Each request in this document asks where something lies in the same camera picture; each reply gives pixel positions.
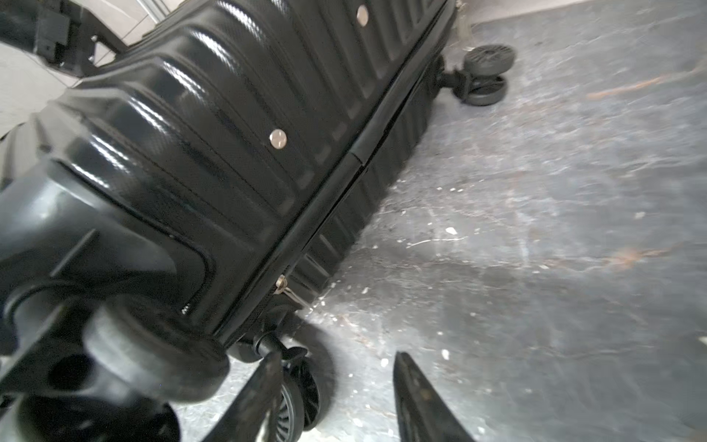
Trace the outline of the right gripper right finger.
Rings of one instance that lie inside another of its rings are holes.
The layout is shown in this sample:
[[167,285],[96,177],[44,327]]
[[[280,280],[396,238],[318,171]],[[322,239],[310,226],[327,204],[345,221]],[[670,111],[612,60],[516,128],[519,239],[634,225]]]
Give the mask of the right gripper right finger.
[[408,353],[396,354],[393,387],[402,442],[474,441]]

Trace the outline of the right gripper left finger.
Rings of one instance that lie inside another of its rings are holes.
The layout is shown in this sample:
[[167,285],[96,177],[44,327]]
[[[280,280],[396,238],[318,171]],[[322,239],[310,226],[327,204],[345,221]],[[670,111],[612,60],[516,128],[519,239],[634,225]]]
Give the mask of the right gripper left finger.
[[276,441],[284,379],[280,353],[270,353],[254,371],[203,442]]

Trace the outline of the black hard-shell suitcase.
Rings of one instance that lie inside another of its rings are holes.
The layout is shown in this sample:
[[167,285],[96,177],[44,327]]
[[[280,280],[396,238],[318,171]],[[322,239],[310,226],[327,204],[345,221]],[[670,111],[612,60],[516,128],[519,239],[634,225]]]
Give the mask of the black hard-shell suitcase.
[[178,441],[174,408],[280,353],[276,441],[327,411],[279,338],[348,254],[447,88],[453,1],[188,1],[1,139],[1,438]]

